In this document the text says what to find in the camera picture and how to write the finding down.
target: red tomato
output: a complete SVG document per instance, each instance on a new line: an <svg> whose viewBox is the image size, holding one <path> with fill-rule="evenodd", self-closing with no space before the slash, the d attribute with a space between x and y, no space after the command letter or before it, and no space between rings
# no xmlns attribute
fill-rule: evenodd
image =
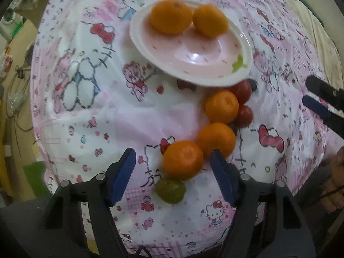
<svg viewBox="0 0 344 258"><path fill-rule="evenodd" d="M246 128L248 127L253 120L253 112L252 109L248 106L241 106L239 107L238 116L235 119L235 124L239 128Z"/></svg>
<svg viewBox="0 0 344 258"><path fill-rule="evenodd" d="M230 87L229 90L234 93L235 97L238 99L239 105L241 106L248 101L252 94L251 84L248 80L239 82L238 84Z"/></svg>

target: human hand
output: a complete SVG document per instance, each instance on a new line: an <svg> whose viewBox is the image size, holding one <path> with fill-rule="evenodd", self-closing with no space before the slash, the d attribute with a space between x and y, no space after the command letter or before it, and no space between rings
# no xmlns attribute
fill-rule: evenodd
<svg viewBox="0 0 344 258"><path fill-rule="evenodd" d="M331 163L332 177L325 183L325 191L327 194L344 185L344 147L338 150L337 155L332 159ZM325 198L321 199L321 204L328 213L332 213L337 209L344 207L344 189L339 190Z"/></svg>

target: green fruit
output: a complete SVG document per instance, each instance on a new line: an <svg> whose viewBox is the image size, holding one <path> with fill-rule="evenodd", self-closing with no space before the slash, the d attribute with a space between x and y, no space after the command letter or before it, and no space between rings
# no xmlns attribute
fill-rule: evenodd
<svg viewBox="0 0 344 258"><path fill-rule="evenodd" d="M155 184L155 192L164 202L175 205L183 201L186 187L179 180L162 178Z"/></svg>

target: tablecloth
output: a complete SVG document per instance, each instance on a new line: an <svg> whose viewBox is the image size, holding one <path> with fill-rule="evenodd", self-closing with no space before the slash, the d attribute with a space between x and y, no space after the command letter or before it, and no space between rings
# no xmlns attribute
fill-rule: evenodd
<svg viewBox="0 0 344 258"><path fill-rule="evenodd" d="M63 179L82 182L104 172L125 148L134 148L135 170L111 209L125 247L134 253L145 245L153 256L185 257L219 245L235 210L224 201L208 161L185 182L182 203L169 205L154 192L165 175L166 148L194 140L209 123L202 108L209 90L164 74L135 49L129 22L151 1L50 0L32 61L32 117L52 192ZM227 160L258 181L284 180L295 194L326 149L341 143L301 103L308 75L326 80L307 31L285 0L196 1L221 8L252 47L250 77L258 90L247 105L254 118L239 131ZM87 204L82 207L92 238Z"/></svg>

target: white plate rim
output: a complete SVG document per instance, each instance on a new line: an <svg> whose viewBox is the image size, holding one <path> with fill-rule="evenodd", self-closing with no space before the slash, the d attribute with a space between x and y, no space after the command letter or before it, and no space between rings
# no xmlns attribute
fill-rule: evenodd
<svg viewBox="0 0 344 258"><path fill-rule="evenodd" d="M190 0L179 0L179 1L185 3L192 9L197 8L199 5L202 5L202 3L196 2L196 1L190 1ZM154 1L146 5L145 7L141 8L137 13L135 13L132 16L131 21L130 21L130 26L129 26L130 38L132 42L134 43L134 45L136 46L137 50L142 54L144 58L146 58L153 65L157 66L159 69L161 69L164 73L167 73L168 75L171 75L175 78L178 78L178 79L181 79L186 82L190 82L199 86L204 86L204 87L229 87L248 78L248 75L251 71L252 62L253 62L251 46L245 34L239 29L237 25L235 25L234 22L232 22L228 18L228 16L227 18L229 22L229 29L240 42L240 45L242 48L241 54L243 56L243 63L246 65L246 67L240 67L236 72L231 73L222 78L201 78L194 75L182 73L174 69L171 65L168 65L160 61L158 58L154 57L154 55L147 49L147 46L145 46L139 32L146 16L150 14L154 4L158 2L160 2L160 0Z"/></svg>

